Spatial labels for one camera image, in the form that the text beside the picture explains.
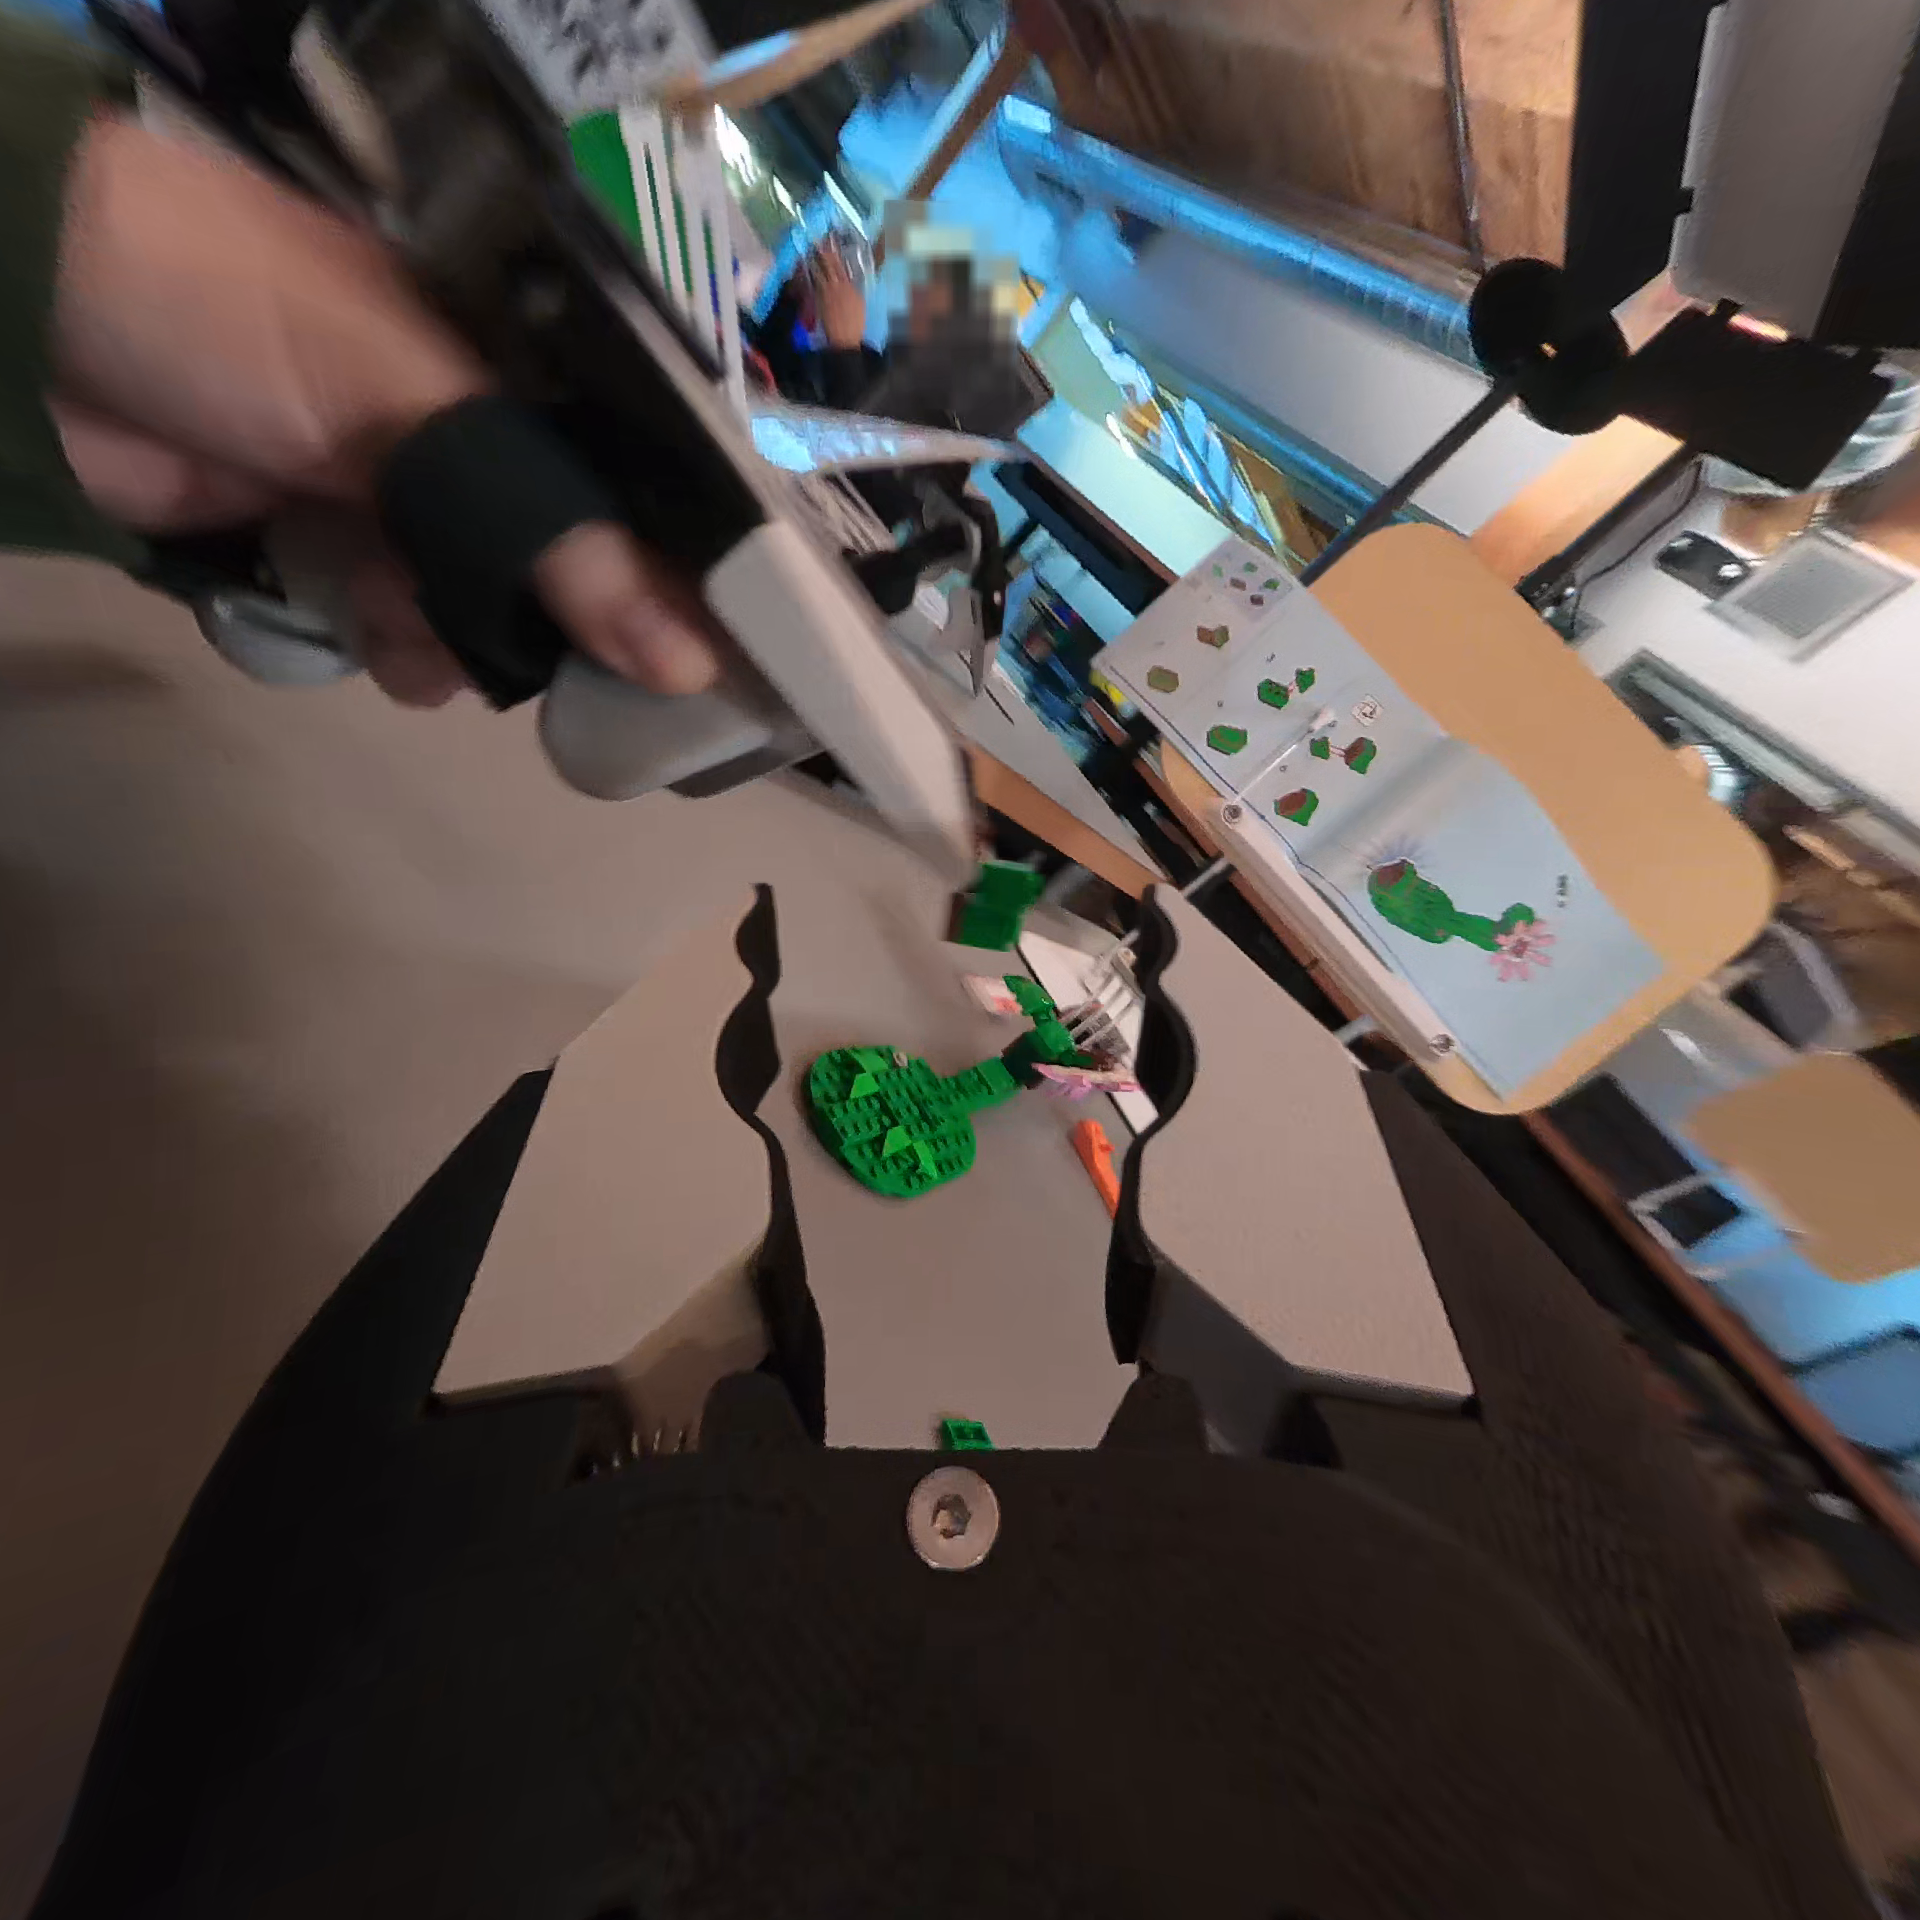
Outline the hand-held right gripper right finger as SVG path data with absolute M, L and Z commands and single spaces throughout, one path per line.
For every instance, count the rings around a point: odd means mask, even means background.
M 1135 973 L 1154 1117 L 1121 1166 L 1115 1360 L 1202 1402 L 1467 1402 L 1354 1055 L 1169 886 L 1143 899 Z

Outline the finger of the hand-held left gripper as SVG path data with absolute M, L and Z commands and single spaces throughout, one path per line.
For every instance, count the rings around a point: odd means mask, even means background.
M 849 567 L 795 523 L 763 523 L 712 567 L 704 602 L 897 836 L 935 874 L 971 877 L 969 760 Z
M 946 594 L 945 631 L 983 692 L 996 662 L 1010 547 L 971 474 L 1012 453 L 948 428 L 838 413 L 788 400 L 752 403 L 752 446 L 795 490 L 803 520 L 825 539 L 890 622 Z

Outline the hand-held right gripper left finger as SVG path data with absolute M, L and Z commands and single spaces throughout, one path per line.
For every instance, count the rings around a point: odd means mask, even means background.
M 681 938 L 544 1082 L 460 1320 L 446 1402 L 539 1382 L 702 1405 L 766 1368 L 825 1404 L 788 1163 L 762 1103 L 783 1075 L 777 900 L 755 885 Z

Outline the green lego brick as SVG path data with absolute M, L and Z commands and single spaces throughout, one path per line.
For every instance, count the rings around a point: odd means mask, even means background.
M 954 896 L 945 939 L 986 952 L 1010 952 L 1022 939 L 1026 915 L 1044 888 L 1042 871 L 986 858 L 971 882 Z

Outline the person's left forearm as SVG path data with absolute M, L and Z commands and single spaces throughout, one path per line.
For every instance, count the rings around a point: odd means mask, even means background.
M 131 106 L 128 71 L 95 38 L 6 6 L 3 547 L 142 571 L 150 547 L 92 504 L 51 408 L 68 164 L 99 116 Z

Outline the green lego plant model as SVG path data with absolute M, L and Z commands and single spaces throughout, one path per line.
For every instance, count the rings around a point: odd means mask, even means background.
M 803 1078 L 815 1136 L 857 1186 L 908 1200 L 971 1173 L 979 1116 L 1026 1095 L 1087 1099 L 1129 1086 L 1114 1071 L 1121 1061 L 1076 1047 L 1042 984 L 1019 1022 L 1007 1047 L 952 1071 L 895 1044 L 833 1047 Z

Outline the lego instruction booklet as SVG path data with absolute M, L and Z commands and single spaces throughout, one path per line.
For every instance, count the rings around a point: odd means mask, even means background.
M 1358 962 L 1422 1064 L 1515 1095 L 1660 979 L 1526 783 L 1262 547 L 1211 544 L 1097 670 L 1202 778 L 1239 874 Z

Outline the person's left hand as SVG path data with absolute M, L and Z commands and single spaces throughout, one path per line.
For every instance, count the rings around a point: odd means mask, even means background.
M 240 158 L 96 107 L 65 180 L 52 421 L 88 500 L 142 534 L 295 502 L 367 516 L 395 446 L 495 378 L 382 243 Z M 467 687 L 374 538 L 348 567 L 370 679 L 440 709 Z M 612 523 L 536 563 L 576 648 L 667 696 L 707 691 L 699 597 Z

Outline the green plastic bin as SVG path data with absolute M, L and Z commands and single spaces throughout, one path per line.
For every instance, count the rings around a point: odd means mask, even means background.
M 714 115 L 630 106 L 587 115 L 568 140 L 576 172 L 636 244 L 657 290 L 740 388 L 732 200 Z

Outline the wooden-edged grey desk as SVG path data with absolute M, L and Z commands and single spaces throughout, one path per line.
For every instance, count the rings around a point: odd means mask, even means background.
M 1170 819 L 1143 812 L 1153 830 L 1143 840 L 996 668 L 975 694 L 959 656 L 906 658 L 966 743 L 1000 858 L 1031 858 L 1048 874 L 1084 869 L 1127 899 L 1169 875 L 1159 853 L 1185 869 L 1186 840 Z M 1627 1206 L 1625 1173 L 1646 1168 L 1632 1154 L 1650 1128 L 1625 1108 L 1625 1095 L 1594 1076 L 1518 1117 L 1476 1112 L 1449 1095 L 1436 1112 L 1545 1239 L 1568 1243 L 1563 1262 L 1627 1323 L 1694 1426 L 1763 1485 L 1775 1528 L 1841 1555 L 1874 1527 L 1915 1558 L 1915 1507 L 1896 1491 L 1890 1468 L 1842 1435 Z

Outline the clear booklet stand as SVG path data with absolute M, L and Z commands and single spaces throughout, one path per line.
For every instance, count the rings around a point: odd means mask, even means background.
M 1079 984 L 1068 1027 L 1079 1050 L 1103 1058 L 1132 1058 L 1146 1019 L 1138 979 L 1140 931 L 1129 928 L 1103 950 L 1074 955 Z

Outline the white paper sheet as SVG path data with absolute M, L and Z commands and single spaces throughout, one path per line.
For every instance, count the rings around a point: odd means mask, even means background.
M 1076 1000 L 1079 984 L 1074 955 L 1084 950 L 1035 931 L 1030 931 L 1016 950 L 1019 952 L 1022 967 L 1035 979 L 1035 983 L 1042 984 L 1058 1007 L 1071 1013 Z M 1129 1086 L 1104 1087 L 1103 1096 L 1126 1132 L 1129 1136 L 1138 1136 L 1159 1117 L 1159 1110 L 1154 1102 L 1135 1086 L 1137 1055 L 1121 1058 L 1121 1064 L 1114 1067 L 1114 1071 L 1127 1078 Z

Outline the tan wooden board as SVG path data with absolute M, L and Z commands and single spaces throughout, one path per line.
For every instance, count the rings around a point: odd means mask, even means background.
M 1918 1266 L 1918 1112 L 1852 1051 L 1808 1051 L 1703 1099 L 1683 1133 L 1841 1284 Z

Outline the ceiling air vent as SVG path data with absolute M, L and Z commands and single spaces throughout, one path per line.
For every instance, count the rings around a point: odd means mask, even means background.
M 1804 534 L 1724 594 L 1713 615 L 1779 658 L 1801 662 L 1878 608 L 1898 583 L 1854 547 Z

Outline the black device on rod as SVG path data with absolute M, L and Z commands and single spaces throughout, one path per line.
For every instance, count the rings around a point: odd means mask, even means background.
M 1528 255 L 1479 279 L 1467 319 L 1494 379 L 1486 395 L 1307 563 L 1300 584 L 1390 525 L 1508 403 L 1563 437 L 1627 419 L 1675 440 L 1650 478 L 1521 578 L 1521 599 L 1545 612 L 1568 597 L 1584 557 L 1692 461 L 1724 459 L 1808 491 L 1890 388 L 1878 349 L 1771 340 L 1743 326 L 1734 301 L 1689 304 L 1630 349 L 1609 312 L 1576 308 L 1563 270 Z

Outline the silver air duct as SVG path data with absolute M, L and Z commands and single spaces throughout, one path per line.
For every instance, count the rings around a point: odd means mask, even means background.
M 1472 347 L 1471 296 L 1427 284 L 1355 244 L 1271 213 L 1244 208 L 1185 175 L 1071 127 L 1054 111 L 1012 99 L 993 116 L 994 144 L 1022 192 L 1060 205 L 1100 208 L 1121 243 L 1180 234 L 1447 362 L 1481 370 Z

